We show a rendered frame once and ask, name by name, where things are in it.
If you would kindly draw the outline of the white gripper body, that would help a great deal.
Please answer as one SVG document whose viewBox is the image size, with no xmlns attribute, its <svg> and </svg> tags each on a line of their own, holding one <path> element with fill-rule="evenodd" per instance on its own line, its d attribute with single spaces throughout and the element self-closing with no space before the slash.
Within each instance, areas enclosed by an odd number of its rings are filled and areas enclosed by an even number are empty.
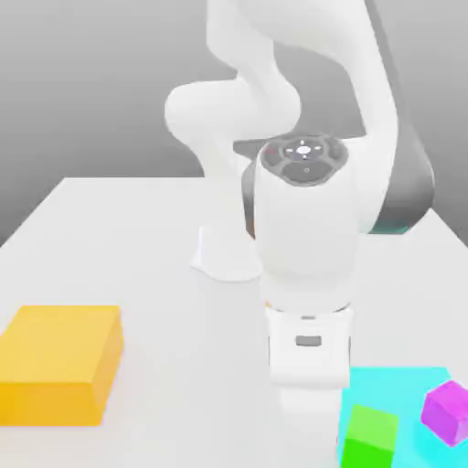
<svg viewBox="0 0 468 468">
<path fill-rule="evenodd" d="M 338 439 L 341 389 L 284 387 L 279 399 L 288 421 L 301 433 L 313 431 L 330 441 Z"/>
</svg>

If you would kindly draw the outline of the small green cube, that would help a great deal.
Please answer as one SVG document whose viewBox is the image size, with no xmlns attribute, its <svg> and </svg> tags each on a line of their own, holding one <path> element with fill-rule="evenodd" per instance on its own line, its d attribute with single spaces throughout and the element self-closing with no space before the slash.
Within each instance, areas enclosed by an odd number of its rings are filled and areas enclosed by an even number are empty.
<svg viewBox="0 0 468 468">
<path fill-rule="evenodd" d="M 355 404 L 348 422 L 341 468 L 391 468 L 399 417 Z"/>
</svg>

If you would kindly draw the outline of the small magenta cube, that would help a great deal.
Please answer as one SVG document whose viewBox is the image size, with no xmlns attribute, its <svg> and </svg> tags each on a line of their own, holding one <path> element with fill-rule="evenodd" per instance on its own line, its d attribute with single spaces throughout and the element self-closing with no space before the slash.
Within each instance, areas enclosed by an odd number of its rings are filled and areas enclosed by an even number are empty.
<svg viewBox="0 0 468 468">
<path fill-rule="evenodd" d="M 420 421 L 448 446 L 468 439 L 468 389 L 449 380 L 426 394 Z"/>
</svg>

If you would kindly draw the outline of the large cyan box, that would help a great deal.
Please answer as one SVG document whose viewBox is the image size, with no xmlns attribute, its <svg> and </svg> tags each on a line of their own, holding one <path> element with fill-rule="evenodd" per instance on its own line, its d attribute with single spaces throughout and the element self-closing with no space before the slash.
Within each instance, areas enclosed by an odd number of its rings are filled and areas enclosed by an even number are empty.
<svg viewBox="0 0 468 468">
<path fill-rule="evenodd" d="M 338 457 L 343 457 L 354 405 L 399 418 L 389 468 L 468 468 L 468 440 L 450 447 L 420 422 L 426 394 L 450 380 L 444 367 L 352 367 L 342 393 Z"/>
</svg>

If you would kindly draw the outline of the large orange box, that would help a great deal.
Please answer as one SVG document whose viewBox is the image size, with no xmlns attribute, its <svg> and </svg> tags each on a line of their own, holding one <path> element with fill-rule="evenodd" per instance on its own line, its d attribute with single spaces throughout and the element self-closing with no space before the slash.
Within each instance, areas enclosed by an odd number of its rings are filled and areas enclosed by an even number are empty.
<svg viewBox="0 0 468 468">
<path fill-rule="evenodd" d="M 0 334 L 0 427 L 101 424 L 123 351 L 117 305 L 24 305 Z"/>
</svg>

